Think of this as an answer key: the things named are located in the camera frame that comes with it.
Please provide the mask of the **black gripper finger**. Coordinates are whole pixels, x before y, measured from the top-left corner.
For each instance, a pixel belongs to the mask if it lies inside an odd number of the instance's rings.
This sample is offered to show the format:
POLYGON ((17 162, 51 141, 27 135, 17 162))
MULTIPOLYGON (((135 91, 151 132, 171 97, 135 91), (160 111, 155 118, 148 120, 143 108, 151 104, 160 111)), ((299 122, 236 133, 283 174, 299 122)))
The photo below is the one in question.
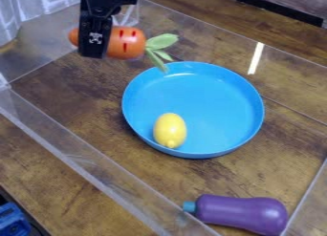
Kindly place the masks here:
POLYGON ((104 58, 112 27, 111 17, 99 17, 88 11, 79 16, 77 52, 84 57, 104 58))

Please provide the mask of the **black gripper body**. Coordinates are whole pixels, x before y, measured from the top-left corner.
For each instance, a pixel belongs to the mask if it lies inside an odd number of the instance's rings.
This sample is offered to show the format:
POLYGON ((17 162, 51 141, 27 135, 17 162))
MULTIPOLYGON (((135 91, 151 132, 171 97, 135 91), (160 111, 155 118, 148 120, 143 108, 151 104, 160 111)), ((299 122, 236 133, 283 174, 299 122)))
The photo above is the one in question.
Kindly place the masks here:
POLYGON ((123 6, 135 5, 138 0, 80 0, 80 15, 108 18, 123 6))

